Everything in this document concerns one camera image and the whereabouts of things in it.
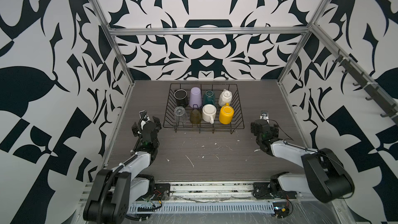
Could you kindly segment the clear glass cup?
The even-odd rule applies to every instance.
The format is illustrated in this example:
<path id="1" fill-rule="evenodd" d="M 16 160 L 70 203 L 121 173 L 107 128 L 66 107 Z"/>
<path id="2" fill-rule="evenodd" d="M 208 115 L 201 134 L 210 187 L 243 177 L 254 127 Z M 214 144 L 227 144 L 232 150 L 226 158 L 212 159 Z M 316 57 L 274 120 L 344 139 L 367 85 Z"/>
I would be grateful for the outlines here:
<path id="1" fill-rule="evenodd" d="M 174 118 L 176 126 L 179 126 L 180 124 L 185 125 L 185 123 L 188 121 L 186 109 L 182 106 L 177 106 L 174 109 Z"/>

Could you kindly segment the yellow mug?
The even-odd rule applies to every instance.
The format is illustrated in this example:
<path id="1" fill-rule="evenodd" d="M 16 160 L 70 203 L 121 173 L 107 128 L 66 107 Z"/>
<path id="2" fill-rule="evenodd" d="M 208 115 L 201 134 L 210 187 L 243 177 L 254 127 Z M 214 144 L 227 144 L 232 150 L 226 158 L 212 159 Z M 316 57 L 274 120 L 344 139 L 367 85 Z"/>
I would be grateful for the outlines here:
<path id="1" fill-rule="evenodd" d="M 234 108 L 229 105 L 229 103 L 226 103 L 221 109 L 220 109 L 220 114 L 219 114 L 219 121 L 222 124 L 230 124 L 233 120 L 234 117 Z"/>

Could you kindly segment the white ceramic mug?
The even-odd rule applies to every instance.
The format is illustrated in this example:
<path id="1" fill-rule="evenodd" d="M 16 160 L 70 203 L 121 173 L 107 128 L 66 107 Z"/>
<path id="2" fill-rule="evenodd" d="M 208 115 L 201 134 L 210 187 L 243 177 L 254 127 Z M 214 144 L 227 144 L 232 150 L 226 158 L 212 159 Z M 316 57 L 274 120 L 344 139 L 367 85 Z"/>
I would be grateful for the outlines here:
<path id="1" fill-rule="evenodd" d="M 218 101 L 219 106 L 223 107 L 227 104 L 231 104 L 232 96 L 233 94 L 231 91 L 224 89 L 219 96 L 219 101 Z"/>

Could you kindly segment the black mug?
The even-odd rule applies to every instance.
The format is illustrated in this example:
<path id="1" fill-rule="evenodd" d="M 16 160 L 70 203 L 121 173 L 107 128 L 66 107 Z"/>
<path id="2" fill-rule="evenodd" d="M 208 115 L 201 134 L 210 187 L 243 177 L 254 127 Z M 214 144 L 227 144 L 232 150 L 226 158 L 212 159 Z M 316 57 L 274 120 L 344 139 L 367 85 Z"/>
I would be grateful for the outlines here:
<path id="1" fill-rule="evenodd" d="M 185 108 L 189 105 L 187 91 L 183 89 L 176 90 L 174 92 L 174 98 L 176 100 L 177 106 Z"/>

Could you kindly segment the olive brown glass cup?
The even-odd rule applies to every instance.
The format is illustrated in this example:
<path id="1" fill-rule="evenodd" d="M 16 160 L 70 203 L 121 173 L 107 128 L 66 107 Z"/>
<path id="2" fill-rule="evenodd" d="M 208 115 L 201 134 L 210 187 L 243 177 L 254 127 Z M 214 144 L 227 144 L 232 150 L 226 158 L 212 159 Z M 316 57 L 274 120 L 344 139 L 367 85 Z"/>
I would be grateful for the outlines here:
<path id="1" fill-rule="evenodd" d="M 200 125 L 202 121 L 202 111 L 201 108 L 197 105 L 193 105 L 193 110 L 190 114 L 190 122 L 195 125 Z"/>

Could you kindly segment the red inside white mug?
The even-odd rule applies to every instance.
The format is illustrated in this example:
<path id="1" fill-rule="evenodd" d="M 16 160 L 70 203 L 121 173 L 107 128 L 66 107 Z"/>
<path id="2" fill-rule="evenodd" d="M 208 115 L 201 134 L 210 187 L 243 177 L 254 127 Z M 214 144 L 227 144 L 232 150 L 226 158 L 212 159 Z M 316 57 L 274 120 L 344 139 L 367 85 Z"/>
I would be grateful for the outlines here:
<path id="1" fill-rule="evenodd" d="M 217 108 L 214 105 L 205 105 L 202 108 L 202 118 L 205 122 L 210 124 L 215 123 Z"/>

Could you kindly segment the purple plastic cup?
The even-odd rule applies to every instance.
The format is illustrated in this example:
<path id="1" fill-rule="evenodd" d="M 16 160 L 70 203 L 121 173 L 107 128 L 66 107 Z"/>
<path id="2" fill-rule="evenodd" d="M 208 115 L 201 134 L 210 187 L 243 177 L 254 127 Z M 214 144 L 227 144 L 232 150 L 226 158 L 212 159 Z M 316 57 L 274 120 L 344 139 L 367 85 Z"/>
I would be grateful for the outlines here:
<path id="1" fill-rule="evenodd" d="M 202 91 L 199 87 L 193 87 L 190 90 L 189 106 L 192 109 L 200 109 L 202 107 Z"/>

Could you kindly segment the green mug cream inside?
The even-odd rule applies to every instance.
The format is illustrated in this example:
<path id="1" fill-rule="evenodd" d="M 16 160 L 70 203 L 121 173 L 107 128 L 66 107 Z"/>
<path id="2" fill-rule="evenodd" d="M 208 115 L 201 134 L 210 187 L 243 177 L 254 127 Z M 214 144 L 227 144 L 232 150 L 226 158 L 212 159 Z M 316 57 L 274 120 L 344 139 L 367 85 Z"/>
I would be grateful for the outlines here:
<path id="1" fill-rule="evenodd" d="M 202 104 L 203 106 L 205 105 L 215 105 L 215 94 L 213 91 L 206 91 L 204 96 L 203 96 L 203 100 L 202 100 Z"/>

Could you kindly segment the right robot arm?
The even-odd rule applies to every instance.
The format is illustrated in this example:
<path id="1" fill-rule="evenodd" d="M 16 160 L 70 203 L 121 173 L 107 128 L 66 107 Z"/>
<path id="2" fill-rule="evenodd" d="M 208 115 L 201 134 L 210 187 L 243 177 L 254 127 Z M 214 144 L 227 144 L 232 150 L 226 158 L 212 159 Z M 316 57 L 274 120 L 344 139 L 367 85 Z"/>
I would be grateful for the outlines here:
<path id="1" fill-rule="evenodd" d="M 354 194 L 354 182 L 332 150 L 313 150 L 280 139 L 278 126 L 271 126 L 265 119 L 252 122 L 250 130 L 260 150 L 304 169 L 304 174 L 287 172 L 274 175 L 270 185 L 271 194 L 275 191 L 295 191 L 311 194 L 322 203 Z"/>

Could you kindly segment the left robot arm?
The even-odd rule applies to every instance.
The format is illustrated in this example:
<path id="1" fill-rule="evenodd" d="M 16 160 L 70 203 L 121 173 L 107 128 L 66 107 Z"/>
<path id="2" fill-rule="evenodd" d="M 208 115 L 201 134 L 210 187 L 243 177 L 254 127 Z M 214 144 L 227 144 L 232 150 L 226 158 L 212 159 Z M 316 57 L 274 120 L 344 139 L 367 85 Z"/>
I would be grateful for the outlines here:
<path id="1" fill-rule="evenodd" d="M 97 224 L 120 224 L 125 219 L 143 222 L 150 213 L 161 208 L 152 206 L 144 214 L 130 215 L 129 207 L 139 199 L 151 199 L 155 191 L 153 176 L 142 174 L 155 160 L 160 145 L 160 119 L 140 112 L 140 120 L 132 125 L 138 138 L 131 157 L 113 169 L 97 173 L 83 212 L 85 221 Z"/>

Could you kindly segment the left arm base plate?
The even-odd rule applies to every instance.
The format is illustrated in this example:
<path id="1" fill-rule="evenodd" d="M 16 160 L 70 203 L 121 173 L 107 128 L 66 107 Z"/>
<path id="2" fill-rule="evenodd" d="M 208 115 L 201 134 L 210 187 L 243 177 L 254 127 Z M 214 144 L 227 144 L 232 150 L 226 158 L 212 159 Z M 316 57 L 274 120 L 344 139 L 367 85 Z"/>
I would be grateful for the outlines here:
<path id="1" fill-rule="evenodd" d="M 146 194 L 140 196 L 136 201 L 162 201 L 170 196 L 171 185 L 169 183 L 156 183 L 150 185 Z"/>

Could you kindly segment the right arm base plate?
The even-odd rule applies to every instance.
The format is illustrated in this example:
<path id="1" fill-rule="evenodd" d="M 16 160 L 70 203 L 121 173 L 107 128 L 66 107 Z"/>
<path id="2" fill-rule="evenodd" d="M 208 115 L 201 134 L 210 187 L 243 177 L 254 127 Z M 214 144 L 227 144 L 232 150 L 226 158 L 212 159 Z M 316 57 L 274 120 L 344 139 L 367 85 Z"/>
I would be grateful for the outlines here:
<path id="1" fill-rule="evenodd" d="M 285 191 L 277 180 L 265 183 L 253 183 L 252 195 L 257 200 L 265 199 L 296 199 L 295 191 Z"/>

